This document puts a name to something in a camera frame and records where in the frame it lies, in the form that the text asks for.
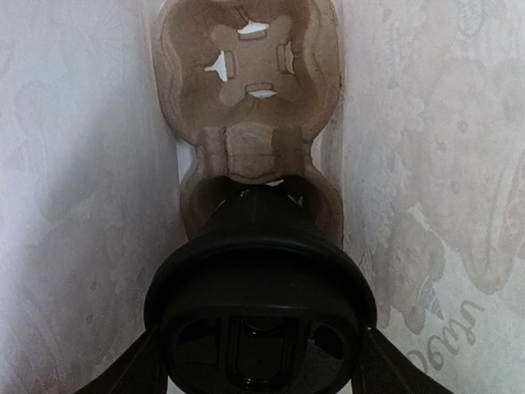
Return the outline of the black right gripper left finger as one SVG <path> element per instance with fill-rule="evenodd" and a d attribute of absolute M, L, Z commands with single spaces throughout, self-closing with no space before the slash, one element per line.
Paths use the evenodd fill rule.
<path fill-rule="evenodd" d="M 78 394 L 166 393 L 168 377 L 162 361 L 158 327 L 145 331 L 102 374 Z"/>

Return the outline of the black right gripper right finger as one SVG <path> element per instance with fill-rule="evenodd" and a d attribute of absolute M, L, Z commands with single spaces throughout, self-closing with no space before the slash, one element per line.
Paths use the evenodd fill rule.
<path fill-rule="evenodd" d="M 379 330 L 359 328 L 349 334 L 354 393 L 446 393 L 403 355 Z"/>

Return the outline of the brown cardboard cup carrier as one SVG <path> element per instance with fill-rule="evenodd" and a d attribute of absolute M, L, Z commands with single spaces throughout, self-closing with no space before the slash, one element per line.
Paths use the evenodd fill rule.
<path fill-rule="evenodd" d="M 340 193 L 312 159 L 342 85 L 332 2 L 167 1 L 153 68 L 167 124 L 196 155 L 180 196 L 189 238 L 228 194 L 274 181 L 341 244 Z"/>

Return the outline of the white paper takeout bag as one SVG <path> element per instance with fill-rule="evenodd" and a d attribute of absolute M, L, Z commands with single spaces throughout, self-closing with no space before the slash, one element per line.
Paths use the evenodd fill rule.
<path fill-rule="evenodd" d="M 194 151 L 153 81 L 159 1 L 1 4 L 1 390 L 72 393 L 142 332 Z M 378 323 L 456 393 L 524 390 L 524 4 L 338 1 L 316 138 Z"/>

